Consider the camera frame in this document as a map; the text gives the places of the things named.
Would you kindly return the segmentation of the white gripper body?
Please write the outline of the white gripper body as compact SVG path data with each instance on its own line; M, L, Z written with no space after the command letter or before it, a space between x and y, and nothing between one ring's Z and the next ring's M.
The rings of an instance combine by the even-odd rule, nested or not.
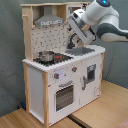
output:
M84 44L90 44L96 39L95 33L87 27L84 29L86 23L82 19L82 15L85 13L83 9L77 9L72 12L67 18L67 22L70 24L75 33L79 36Z

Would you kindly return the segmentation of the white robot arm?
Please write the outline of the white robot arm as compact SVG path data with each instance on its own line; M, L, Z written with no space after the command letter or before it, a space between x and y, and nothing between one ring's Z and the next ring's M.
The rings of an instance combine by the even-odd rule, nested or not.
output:
M67 18L82 42L87 45L94 39L90 28L98 25L96 35L104 42L128 42L128 30L119 28L119 13L109 0L94 0L86 10L77 9Z

